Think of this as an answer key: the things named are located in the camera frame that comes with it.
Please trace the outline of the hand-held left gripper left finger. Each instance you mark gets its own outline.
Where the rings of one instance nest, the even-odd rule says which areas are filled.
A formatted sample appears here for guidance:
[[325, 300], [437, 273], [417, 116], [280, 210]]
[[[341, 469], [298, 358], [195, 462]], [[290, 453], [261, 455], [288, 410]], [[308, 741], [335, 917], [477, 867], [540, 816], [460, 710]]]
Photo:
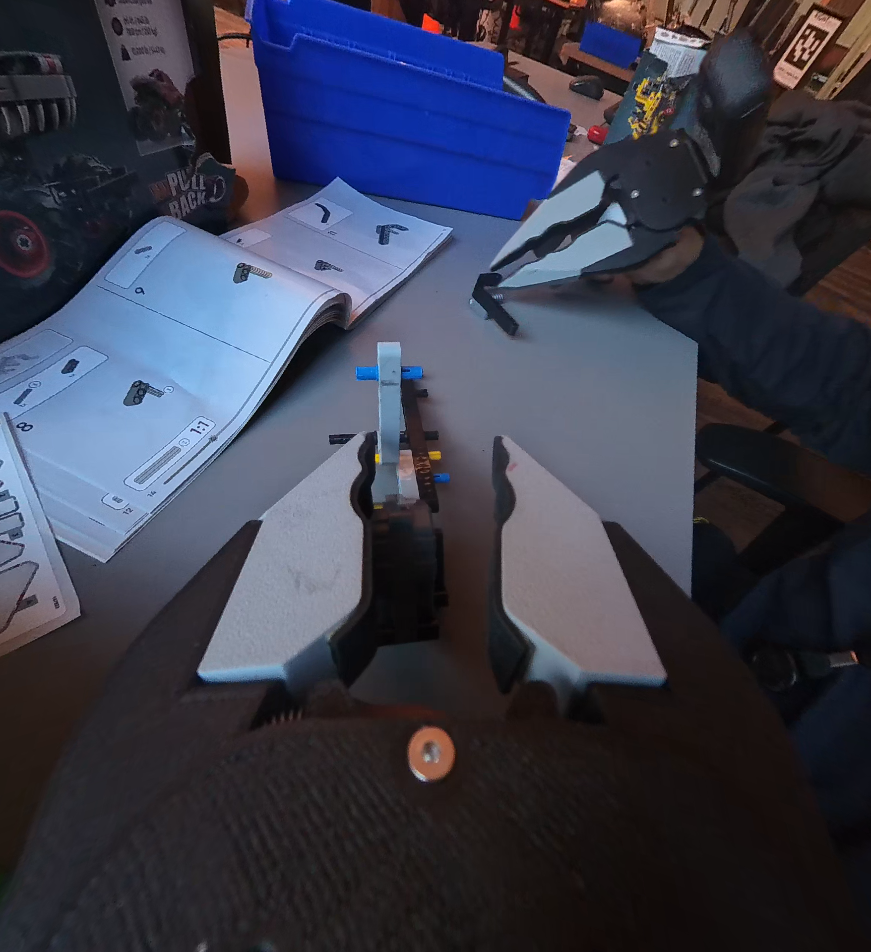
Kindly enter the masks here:
[[373, 460], [373, 438], [359, 432], [265, 512], [198, 665], [204, 683], [342, 678], [334, 638], [372, 593], [360, 491]]

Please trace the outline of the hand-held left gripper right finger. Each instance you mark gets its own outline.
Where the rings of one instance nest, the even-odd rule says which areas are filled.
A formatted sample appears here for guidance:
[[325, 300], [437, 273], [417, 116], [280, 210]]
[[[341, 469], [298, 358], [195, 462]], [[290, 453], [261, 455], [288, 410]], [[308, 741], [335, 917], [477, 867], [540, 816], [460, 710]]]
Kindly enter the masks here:
[[492, 484], [488, 655], [498, 689], [666, 684], [597, 512], [508, 436], [494, 439]]

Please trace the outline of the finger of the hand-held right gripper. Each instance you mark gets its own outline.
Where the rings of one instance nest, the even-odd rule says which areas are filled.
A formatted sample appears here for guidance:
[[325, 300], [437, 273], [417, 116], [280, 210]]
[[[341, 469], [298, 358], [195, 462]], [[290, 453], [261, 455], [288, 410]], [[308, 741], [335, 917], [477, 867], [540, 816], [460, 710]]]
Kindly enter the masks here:
[[[529, 262], [561, 250], [590, 231], [608, 207], [619, 207], [620, 192], [601, 173], [594, 171], [572, 183], [562, 182], [521, 224], [493, 258], [491, 271], [501, 272], [513, 264], [517, 271]], [[582, 273], [618, 273], [618, 254], [584, 268]]]
[[578, 278], [584, 268], [632, 248], [623, 208], [608, 207], [598, 223], [564, 248], [529, 262], [505, 278], [504, 288], [521, 289]]

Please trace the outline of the black angled lego beam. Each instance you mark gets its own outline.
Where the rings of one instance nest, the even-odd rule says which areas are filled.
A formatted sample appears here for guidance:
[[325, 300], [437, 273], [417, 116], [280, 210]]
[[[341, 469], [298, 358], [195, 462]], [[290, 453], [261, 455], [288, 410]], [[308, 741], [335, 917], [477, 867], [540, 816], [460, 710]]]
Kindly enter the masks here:
[[517, 336], [519, 324], [504, 305], [505, 293], [501, 289], [502, 276], [491, 271], [478, 275], [470, 296], [470, 305], [482, 317], [493, 322], [508, 337]]

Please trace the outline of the partly built lego chassis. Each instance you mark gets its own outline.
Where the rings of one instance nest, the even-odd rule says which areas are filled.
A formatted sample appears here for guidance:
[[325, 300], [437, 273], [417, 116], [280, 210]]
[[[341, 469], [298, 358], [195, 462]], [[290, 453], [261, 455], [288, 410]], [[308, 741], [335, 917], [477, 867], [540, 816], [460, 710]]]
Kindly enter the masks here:
[[380, 342], [375, 364], [356, 375], [376, 384], [377, 421], [375, 431], [339, 444], [356, 452], [350, 495], [364, 526], [363, 594], [353, 620], [332, 637], [340, 658], [436, 640], [449, 605], [437, 493], [447, 477], [434, 471], [430, 443], [438, 434], [421, 418], [423, 371], [402, 363], [399, 343]]

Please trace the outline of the lego instruction booklet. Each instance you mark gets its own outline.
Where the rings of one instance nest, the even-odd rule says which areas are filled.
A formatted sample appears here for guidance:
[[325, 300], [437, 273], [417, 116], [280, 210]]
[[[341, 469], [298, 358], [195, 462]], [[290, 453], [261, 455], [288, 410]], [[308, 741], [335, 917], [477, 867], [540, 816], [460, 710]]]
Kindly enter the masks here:
[[223, 236], [135, 232], [61, 308], [0, 337], [0, 417], [58, 541], [108, 561], [228, 446], [302, 344], [351, 329], [450, 239], [341, 179]]

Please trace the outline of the person's right forearm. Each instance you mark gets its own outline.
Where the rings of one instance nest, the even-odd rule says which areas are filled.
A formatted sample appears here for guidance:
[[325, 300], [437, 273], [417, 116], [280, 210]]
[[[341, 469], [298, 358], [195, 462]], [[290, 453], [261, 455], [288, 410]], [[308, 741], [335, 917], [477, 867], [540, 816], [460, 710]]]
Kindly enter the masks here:
[[781, 422], [802, 446], [871, 478], [871, 328], [786, 292], [686, 232], [666, 281], [640, 279], [644, 309], [698, 346], [698, 375]]

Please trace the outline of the yellow black lego box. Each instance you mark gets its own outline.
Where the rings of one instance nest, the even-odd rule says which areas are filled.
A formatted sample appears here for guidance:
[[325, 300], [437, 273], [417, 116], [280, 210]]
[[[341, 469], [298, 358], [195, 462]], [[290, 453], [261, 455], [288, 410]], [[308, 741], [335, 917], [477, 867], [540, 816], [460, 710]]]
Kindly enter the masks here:
[[603, 145], [637, 139], [671, 125], [708, 47], [707, 41], [653, 42], [640, 58]]

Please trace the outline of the lego sticker sheet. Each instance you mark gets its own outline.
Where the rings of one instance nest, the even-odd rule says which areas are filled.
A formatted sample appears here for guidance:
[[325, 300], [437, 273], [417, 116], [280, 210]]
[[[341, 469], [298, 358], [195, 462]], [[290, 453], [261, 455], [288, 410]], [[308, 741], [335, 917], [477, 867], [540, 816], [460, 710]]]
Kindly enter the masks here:
[[0, 657], [80, 616], [7, 414], [0, 414]]

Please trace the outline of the dark lego set box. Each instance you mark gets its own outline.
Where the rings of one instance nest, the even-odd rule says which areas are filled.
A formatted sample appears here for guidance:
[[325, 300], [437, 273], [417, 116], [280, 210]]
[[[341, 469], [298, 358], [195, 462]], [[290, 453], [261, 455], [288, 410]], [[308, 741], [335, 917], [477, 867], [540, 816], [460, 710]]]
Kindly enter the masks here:
[[153, 219], [236, 216], [215, 6], [0, 1], [0, 344]]

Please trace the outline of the person's right hand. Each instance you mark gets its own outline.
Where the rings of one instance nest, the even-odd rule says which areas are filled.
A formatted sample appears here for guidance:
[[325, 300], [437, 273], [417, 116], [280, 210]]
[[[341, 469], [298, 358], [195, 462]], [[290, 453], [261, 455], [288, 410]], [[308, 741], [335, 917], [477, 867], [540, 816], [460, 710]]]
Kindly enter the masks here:
[[590, 276], [589, 280], [596, 284], [609, 284], [620, 280], [637, 288], [665, 284], [678, 278], [693, 265], [701, 255], [704, 243], [703, 229], [689, 226], [681, 230], [674, 244], [636, 268], [615, 274], [598, 273]]

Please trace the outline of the small blue bin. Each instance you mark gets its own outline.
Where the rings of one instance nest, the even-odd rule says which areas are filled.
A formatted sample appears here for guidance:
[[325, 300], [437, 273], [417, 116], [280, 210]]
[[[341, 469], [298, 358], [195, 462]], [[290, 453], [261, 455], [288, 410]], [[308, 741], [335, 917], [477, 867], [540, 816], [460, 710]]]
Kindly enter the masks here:
[[617, 30], [599, 21], [586, 24], [579, 50], [611, 65], [632, 69], [641, 53], [641, 33]]

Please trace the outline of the dark jacket on chair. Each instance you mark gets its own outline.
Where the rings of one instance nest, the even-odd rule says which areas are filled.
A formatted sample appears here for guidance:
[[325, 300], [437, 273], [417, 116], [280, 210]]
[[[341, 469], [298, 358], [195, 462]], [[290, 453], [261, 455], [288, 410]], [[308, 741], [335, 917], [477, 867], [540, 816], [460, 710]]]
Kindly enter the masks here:
[[716, 212], [736, 256], [802, 295], [871, 239], [871, 106], [782, 94]]

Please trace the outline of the blue plastic bin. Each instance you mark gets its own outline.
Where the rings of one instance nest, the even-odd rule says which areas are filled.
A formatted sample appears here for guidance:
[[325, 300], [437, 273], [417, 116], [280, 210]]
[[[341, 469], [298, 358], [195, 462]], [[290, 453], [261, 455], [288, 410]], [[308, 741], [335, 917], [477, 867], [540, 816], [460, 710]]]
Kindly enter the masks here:
[[251, 45], [276, 179], [511, 220], [556, 184], [571, 114], [497, 52], [328, 1], [253, 2]]

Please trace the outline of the black white tag sign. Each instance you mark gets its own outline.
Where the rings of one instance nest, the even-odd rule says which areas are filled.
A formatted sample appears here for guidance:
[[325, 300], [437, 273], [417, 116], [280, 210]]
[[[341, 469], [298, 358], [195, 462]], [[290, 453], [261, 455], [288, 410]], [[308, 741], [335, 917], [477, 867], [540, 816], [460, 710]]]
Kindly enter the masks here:
[[798, 89], [807, 81], [823, 51], [838, 37], [848, 17], [819, 3], [808, 11], [778, 49], [773, 82], [780, 89]]

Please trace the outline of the person's dark clothing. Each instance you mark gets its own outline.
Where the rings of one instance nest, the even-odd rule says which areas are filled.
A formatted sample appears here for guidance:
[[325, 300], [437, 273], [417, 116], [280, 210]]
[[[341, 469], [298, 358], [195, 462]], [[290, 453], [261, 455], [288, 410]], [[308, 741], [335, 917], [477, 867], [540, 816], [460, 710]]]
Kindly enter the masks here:
[[[750, 661], [757, 649], [871, 649], [871, 510], [755, 581], [728, 537], [693, 526], [692, 597]], [[860, 913], [871, 927], [871, 667], [764, 689], [784, 721]]]

